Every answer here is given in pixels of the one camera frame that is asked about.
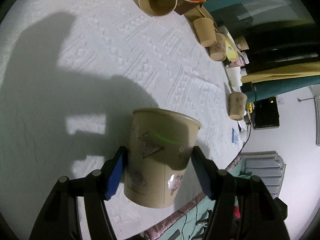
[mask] textured tablecloth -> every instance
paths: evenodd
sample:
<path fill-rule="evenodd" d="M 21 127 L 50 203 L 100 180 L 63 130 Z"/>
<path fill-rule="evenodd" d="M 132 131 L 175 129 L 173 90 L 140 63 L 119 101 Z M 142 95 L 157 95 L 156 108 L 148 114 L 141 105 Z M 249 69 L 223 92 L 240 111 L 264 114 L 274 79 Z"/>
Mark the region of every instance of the textured tablecloth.
<path fill-rule="evenodd" d="M 57 179 L 86 176 L 127 145 L 132 110 L 160 107 L 202 123 L 197 144 L 220 168 L 236 156 L 223 66 L 184 16 L 145 15 L 133 0 L 17 0 L 0 25 L 0 210 L 27 239 Z M 200 192 L 188 166 L 175 204 L 106 203 L 119 239 Z M 89 239 L 80 199 L 83 238 Z"/>

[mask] paper cup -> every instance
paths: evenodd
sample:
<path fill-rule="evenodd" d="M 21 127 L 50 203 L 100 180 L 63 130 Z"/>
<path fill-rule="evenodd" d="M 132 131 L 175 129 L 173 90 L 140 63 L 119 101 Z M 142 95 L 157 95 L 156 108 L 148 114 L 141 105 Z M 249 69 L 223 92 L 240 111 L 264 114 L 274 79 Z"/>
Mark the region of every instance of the paper cup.
<path fill-rule="evenodd" d="M 138 4 L 150 16 L 163 16 L 176 8 L 177 0 L 138 0 Z"/>
<path fill-rule="evenodd" d="M 202 46 L 210 47 L 217 43 L 213 20 L 209 18 L 200 18 L 193 22 L 193 26 Z"/>
<path fill-rule="evenodd" d="M 226 38 L 221 33 L 216 33 L 217 44 L 209 48 L 210 58 L 214 61 L 226 59 Z"/>
<path fill-rule="evenodd" d="M 232 92 L 229 95 L 229 117 L 235 121 L 241 121 L 244 117 L 247 96 L 241 92 Z"/>
<path fill-rule="evenodd" d="M 247 50 L 249 49 L 248 43 L 246 42 L 244 36 L 241 36 L 235 39 L 235 43 L 239 50 Z"/>
<path fill-rule="evenodd" d="M 173 204 L 201 123 L 157 108 L 133 112 L 124 194 L 138 205 Z"/>

